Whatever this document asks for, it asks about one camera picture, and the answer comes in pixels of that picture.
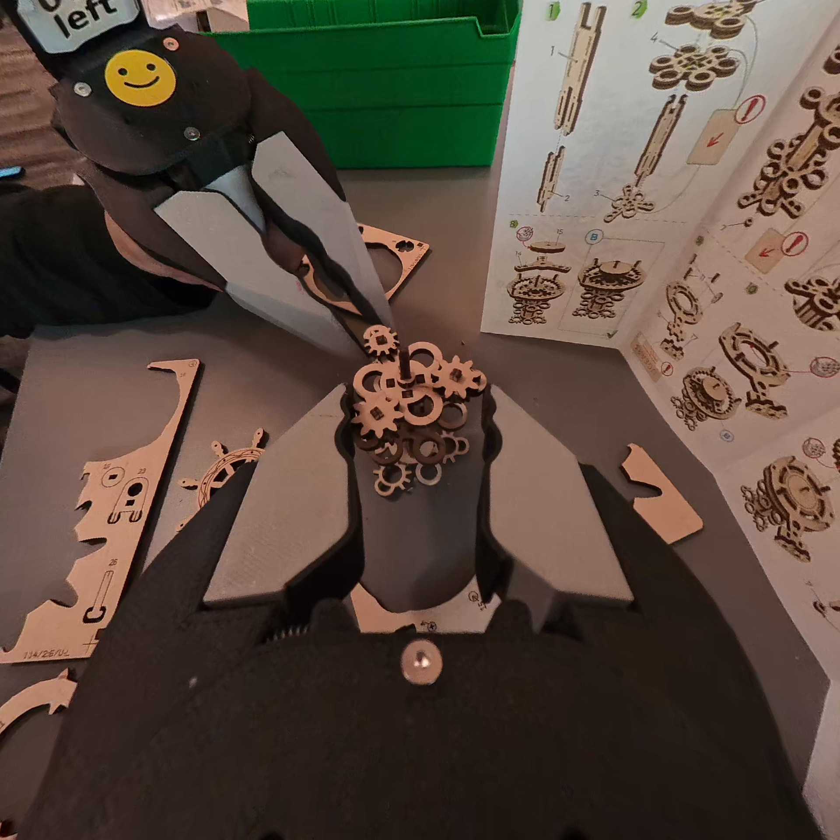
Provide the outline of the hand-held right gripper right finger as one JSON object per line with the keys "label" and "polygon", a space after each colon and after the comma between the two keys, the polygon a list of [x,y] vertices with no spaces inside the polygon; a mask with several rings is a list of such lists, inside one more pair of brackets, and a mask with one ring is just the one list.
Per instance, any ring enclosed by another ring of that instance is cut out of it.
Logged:
{"label": "hand-held right gripper right finger", "polygon": [[577,458],[496,385],[484,392],[481,427],[481,599],[524,602],[537,631],[569,603],[628,606],[631,588]]}

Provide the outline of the jagged wooden sheet frame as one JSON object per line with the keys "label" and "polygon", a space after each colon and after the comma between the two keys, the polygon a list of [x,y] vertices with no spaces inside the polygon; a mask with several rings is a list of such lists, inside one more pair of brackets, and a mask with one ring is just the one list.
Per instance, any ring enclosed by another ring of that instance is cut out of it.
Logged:
{"label": "jagged wooden sheet frame", "polygon": [[391,612],[362,584],[353,588],[348,600],[365,634],[388,634],[410,625],[421,634],[481,634],[501,603],[495,594],[483,601],[475,577],[448,601],[424,610]]}

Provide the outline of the wooden ship wheel part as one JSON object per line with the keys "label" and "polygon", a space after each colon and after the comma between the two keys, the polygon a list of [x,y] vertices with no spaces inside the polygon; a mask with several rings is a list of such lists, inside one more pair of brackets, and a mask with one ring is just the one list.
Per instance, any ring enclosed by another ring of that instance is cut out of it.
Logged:
{"label": "wooden ship wheel part", "polygon": [[263,428],[256,429],[248,447],[229,450],[221,442],[214,440],[211,449],[215,461],[201,479],[182,478],[178,484],[185,490],[196,492],[196,511],[200,511],[242,466],[259,460],[268,440],[268,433]]}

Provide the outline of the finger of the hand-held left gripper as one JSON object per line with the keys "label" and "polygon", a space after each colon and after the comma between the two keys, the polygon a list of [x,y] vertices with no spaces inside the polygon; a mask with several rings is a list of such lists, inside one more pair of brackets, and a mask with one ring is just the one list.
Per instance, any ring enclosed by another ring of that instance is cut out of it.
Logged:
{"label": "finger of the hand-held left gripper", "polygon": [[222,191],[211,185],[176,192],[155,213],[221,275],[239,306],[332,354],[361,357],[360,345],[332,310],[270,258],[254,224],[261,219],[254,197],[235,185]]}
{"label": "finger of the hand-held left gripper", "polygon": [[328,300],[349,303],[366,324],[391,327],[390,305],[350,206],[285,133],[257,144],[251,178],[269,216],[305,250]]}

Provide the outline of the green plastic bin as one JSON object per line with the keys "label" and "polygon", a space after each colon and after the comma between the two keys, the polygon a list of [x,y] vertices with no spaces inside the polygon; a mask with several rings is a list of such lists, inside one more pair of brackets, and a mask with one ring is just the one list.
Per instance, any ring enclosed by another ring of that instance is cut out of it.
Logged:
{"label": "green plastic bin", "polygon": [[248,1],[213,37],[293,100],[343,170],[489,166],[517,1]]}

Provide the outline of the folded assembly instruction sheet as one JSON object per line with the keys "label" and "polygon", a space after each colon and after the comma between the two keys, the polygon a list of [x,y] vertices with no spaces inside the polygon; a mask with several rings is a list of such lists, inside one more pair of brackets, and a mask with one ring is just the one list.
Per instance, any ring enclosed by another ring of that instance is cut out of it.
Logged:
{"label": "folded assembly instruction sheet", "polygon": [[619,350],[833,681],[838,15],[526,2],[481,321]]}

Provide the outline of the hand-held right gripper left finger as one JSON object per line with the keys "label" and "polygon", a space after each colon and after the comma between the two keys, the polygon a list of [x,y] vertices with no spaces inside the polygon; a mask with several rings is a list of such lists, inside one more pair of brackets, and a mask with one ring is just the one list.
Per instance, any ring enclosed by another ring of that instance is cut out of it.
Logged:
{"label": "hand-held right gripper left finger", "polygon": [[330,394],[260,457],[203,602],[312,608],[364,571],[350,389]]}

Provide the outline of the wooden frame with round cutout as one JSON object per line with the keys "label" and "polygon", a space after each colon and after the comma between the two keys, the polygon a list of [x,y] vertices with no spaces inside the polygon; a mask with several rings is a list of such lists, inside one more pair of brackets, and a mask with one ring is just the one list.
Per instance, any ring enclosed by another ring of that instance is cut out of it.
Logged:
{"label": "wooden frame with round cutout", "polygon": [[344,352],[358,331],[375,324],[393,326],[390,299],[426,255],[428,246],[412,238],[375,228],[375,244],[400,261],[400,276],[384,290],[371,261],[366,240],[349,205],[331,196],[320,209],[295,211],[301,219],[284,217],[280,228],[303,253],[302,273],[279,270],[275,286],[249,302],[283,329],[326,349]]}

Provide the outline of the wooden gear model assembly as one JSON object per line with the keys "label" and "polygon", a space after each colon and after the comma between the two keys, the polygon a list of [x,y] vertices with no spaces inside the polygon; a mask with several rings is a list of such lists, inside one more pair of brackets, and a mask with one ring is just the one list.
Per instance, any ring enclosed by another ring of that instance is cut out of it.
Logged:
{"label": "wooden gear model assembly", "polygon": [[401,344],[381,324],[364,331],[363,346],[369,362],[353,378],[351,422],[355,444],[375,464],[374,491],[392,498],[415,483],[435,486],[444,466],[469,452],[459,430],[487,378],[433,343]]}

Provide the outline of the wooden sheet with slotted parts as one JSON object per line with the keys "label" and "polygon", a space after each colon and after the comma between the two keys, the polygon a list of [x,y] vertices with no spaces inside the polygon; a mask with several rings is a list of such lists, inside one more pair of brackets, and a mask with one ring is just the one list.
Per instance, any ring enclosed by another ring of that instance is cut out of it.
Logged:
{"label": "wooden sheet with slotted parts", "polygon": [[77,540],[104,544],[68,573],[76,601],[49,600],[28,613],[16,645],[2,649],[3,664],[87,658],[116,612],[201,362],[158,361],[148,368],[175,375],[175,412],[153,442],[119,458],[86,463],[87,484],[77,507],[88,508],[76,526]]}

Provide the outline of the wooden sheet offcut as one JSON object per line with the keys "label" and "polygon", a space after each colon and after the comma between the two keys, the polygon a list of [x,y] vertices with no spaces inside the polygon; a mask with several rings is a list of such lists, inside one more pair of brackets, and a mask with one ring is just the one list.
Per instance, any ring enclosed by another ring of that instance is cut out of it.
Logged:
{"label": "wooden sheet offcut", "polygon": [[668,544],[701,531],[704,523],[700,516],[644,448],[629,444],[628,450],[622,462],[627,479],[658,490],[655,497],[633,499],[636,513]]}

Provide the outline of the person's left hand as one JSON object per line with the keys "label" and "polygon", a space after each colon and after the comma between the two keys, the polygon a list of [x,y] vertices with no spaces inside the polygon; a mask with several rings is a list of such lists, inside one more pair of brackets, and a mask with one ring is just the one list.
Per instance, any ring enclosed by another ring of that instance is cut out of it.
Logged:
{"label": "person's left hand", "polygon": [[111,218],[108,212],[104,212],[104,221],[117,251],[124,259],[138,269],[157,277],[179,281],[182,284],[204,286],[212,291],[221,290],[207,280],[191,275],[181,269],[168,266],[152,257]]}

